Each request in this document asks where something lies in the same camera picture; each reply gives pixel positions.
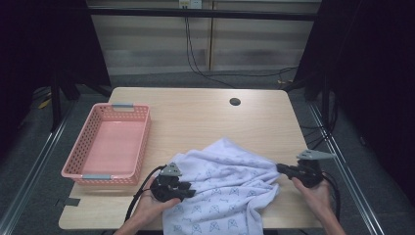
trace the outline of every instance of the human hand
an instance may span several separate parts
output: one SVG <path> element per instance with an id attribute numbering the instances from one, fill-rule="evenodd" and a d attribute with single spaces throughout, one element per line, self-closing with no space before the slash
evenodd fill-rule
<path id="1" fill-rule="evenodd" d="M 301 192 L 308 207 L 323 225 L 327 235 L 346 234 L 333 213 L 330 200 L 330 184 L 323 180 L 313 188 L 306 188 L 302 182 L 293 177 L 294 186 Z"/>
<path id="2" fill-rule="evenodd" d="M 115 233 L 116 235 L 135 234 L 145 225 L 152 222 L 164 210 L 171 209 L 181 201 L 178 198 L 171 199 L 165 203 L 159 202 L 150 190 L 154 177 L 151 177 L 144 187 L 144 192 L 138 201 L 133 215 Z"/>
<path id="3" fill-rule="evenodd" d="M 293 177 L 292 180 L 294 186 L 301 192 L 305 202 L 317 217 L 319 214 L 332 209 L 330 201 L 330 184 L 326 180 L 323 180 L 313 188 L 306 188 L 302 182 L 295 177 Z"/>

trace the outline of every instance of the white towel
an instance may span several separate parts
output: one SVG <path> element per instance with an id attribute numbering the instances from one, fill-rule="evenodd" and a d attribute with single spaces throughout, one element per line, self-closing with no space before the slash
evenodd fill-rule
<path id="1" fill-rule="evenodd" d="M 172 162 L 183 174 L 180 181 L 191 182 L 196 194 L 163 212 L 164 234 L 263 234 L 257 210 L 278 194 L 274 162 L 227 138 Z"/>

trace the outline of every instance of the wooden table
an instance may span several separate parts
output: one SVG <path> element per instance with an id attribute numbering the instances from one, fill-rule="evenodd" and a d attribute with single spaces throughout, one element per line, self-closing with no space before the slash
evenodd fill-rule
<path id="1" fill-rule="evenodd" d="M 241 101 L 230 104 L 232 98 Z M 276 163 L 296 165 L 306 149 L 287 93 L 276 90 L 119 87 L 110 103 L 150 106 L 152 126 L 137 186 L 73 185 L 59 224 L 63 229 L 116 229 L 128 205 L 152 169 L 177 153 L 202 150 L 222 137 Z M 320 227 L 302 196 L 285 175 L 277 179 L 280 194 L 262 210 L 264 229 Z M 161 217 L 147 226 L 161 230 Z"/>

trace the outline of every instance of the power cable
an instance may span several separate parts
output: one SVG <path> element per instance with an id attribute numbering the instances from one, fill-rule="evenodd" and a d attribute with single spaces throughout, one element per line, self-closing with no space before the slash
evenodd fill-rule
<path id="1" fill-rule="evenodd" d="M 326 171 L 323 171 L 323 172 L 324 172 L 324 174 L 330 176 L 330 177 L 327 177 L 326 175 L 323 174 L 323 178 L 325 180 L 327 180 L 327 182 L 329 182 L 329 184 L 333 188 L 334 199 L 335 199 L 335 204 L 336 204 L 335 215 L 336 215 L 336 219 L 338 220 L 338 222 L 340 222 L 341 198 L 340 198 L 340 190 L 339 190 L 339 187 L 338 187 L 338 183 L 336 182 L 335 177 L 333 177 L 330 173 L 328 173 Z"/>
<path id="2" fill-rule="evenodd" d="M 312 131 L 310 131 L 310 132 L 308 132 L 308 133 L 306 133 L 306 134 L 304 134 L 302 137 L 303 138 L 306 138 L 306 137 L 308 137 L 308 136 L 310 136 L 310 135 L 312 135 L 312 134 L 314 134 L 315 132 L 317 132 L 319 129 L 314 129 L 314 130 L 312 130 Z"/>
<path id="3" fill-rule="evenodd" d="M 212 77 L 214 76 L 251 76 L 251 77 L 267 77 L 267 76 L 275 76 L 278 75 L 279 76 L 279 80 L 280 80 L 280 86 L 278 89 L 282 88 L 282 83 L 283 83 L 283 79 L 281 74 L 288 72 L 288 71 L 292 71 L 297 69 L 298 67 L 288 67 L 288 68 L 283 68 L 278 70 L 277 72 L 273 72 L 273 73 L 268 73 L 268 74 L 243 74 L 243 73 L 217 73 L 217 74 L 205 74 L 203 73 L 199 67 L 198 64 L 196 63 L 196 58 L 193 52 L 193 45 L 192 45 L 192 39 L 191 39 L 191 35 L 190 35 L 190 25 L 189 25 L 189 19 L 185 18 L 185 24 L 186 24 L 186 55 L 187 55 L 187 62 L 189 64 L 190 69 L 192 70 L 192 72 L 194 72 L 197 75 L 200 75 L 208 80 L 212 80 L 215 82 L 219 82 L 221 84 L 224 84 L 226 86 L 232 87 L 232 88 L 236 88 L 233 85 L 223 82 L 221 80 L 217 80 L 217 79 L 213 79 Z"/>
<path id="4" fill-rule="evenodd" d="M 149 174 L 149 175 L 147 175 L 147 177 L 146 177 L 146 179 L 144 180 L 143 184 L 142 184 L 142 185 L 141 185 L 141 187 L 138 189 L 137 193 L 134 195 L 134 197 L 133 197 L 133 199 L 132 199 L 132 201 L 131 201 L 131 203 L 130 203 L 130 205 L 129 205 L 129 207 L 128 207 L 127 214 L 125 215 L 125 220 L 124 220 L 124 221 L 128 220 L 128 219 L 131 217 L 132 210 L 134 209 L 134 206 L 135 206 L 135 204 L 137 203 L 138 199 L 140 198 L 141 194 L 145 191 L 144 187 L 146 186 L 147 181 L 149 181 L 150 177 L 151 177 L 151 176 L 152 176 L 152 175 L 153 175 L 156 171 L 158 171 L 158 170 L 162 170 L 162 169 L 164 169 L 164 168 L 165 168 L 165 165 L 158 166 L 158 167 L 156 167 L 155 169 L 153 169 L 153 170 L 152 170 L 152 172 L 150 172 L 150 174 Z"/>
<path id="5" fill-rule="evenodd" d="M 303 129 L 318 129 L 318 128 L 321 128 L 321 127 L 323 127 L 323 126 L 322 125 L 319 125 L 319 126 L 300 125 L 300 128 L 303 128 Z"/>
<path id="6" fill-rule="evenodd" d="M 324 134 L 323 133 L 323 136 L 320 136 L 320 137 L 318 137 L 318 138 L 316 138 L 314 140 L 311 140 L 311 141 L 307 142 L 306 144 L 309 145 L 311 143 L 314 143 L 314 142 L 318 141 L 317 144 L 315 144 L 313 147 L 309 148 L 310 150 L 316 149 L 323 141 L 327 140 L 332 135 L 332 133 L 333 133 L 333 131 L 335 129 L 335 126 L 336 126 L 336 122 L 337 122 L 338 116 L 339 116 L 339 101 L 335 97 L 335 102 L 334 102 L 334 105 L 333 105 L 333 108 L 332 108 L 332 113 L 331 113 L 330 124 L 329 124 L 328 129 L 326 130 L 327 134 Z M 303 128 L 314 128 L 314 127 L 303 126 Z M 304 138 L 306 136 L 314 133 L 314 132 L 315 131 L 310 132 L 310 133 L 304 135 Z"/>

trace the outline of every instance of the pink plastic basket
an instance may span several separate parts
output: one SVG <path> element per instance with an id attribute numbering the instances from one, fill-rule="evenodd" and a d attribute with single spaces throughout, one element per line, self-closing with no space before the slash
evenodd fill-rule
<path id="1" fill-rule="evenodd" d="M 96 104 L 62 169 L 82 185 L 136 185 L 150 129 L 144 105 Z"/>

